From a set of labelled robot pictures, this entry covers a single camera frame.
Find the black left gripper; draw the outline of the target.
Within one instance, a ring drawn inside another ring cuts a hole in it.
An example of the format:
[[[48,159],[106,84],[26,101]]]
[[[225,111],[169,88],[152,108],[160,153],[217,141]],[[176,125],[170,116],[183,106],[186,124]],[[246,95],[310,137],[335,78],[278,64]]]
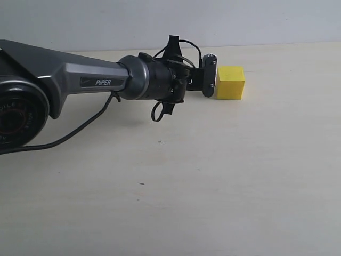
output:
[[[161,105],[160,116],[172,115],[175,105],[184,101],[186,91],[207,95],[207,57],[195,66],[182,56],[180,37],[169,35],[163,56],[151,60],[151,99]]]

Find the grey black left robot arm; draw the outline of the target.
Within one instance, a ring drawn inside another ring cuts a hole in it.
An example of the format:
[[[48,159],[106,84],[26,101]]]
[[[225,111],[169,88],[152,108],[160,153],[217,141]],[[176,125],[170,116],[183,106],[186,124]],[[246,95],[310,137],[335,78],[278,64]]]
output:
[[[155,55],[127,55],[116,62],[1,40],[1,154],[55,147],[74,136],[31,146],[48,118],[57,119],[73,94],[109,92],[110,99],[154,100],[162,115],[205,85],[205,62],[183,56],[170,36]]]

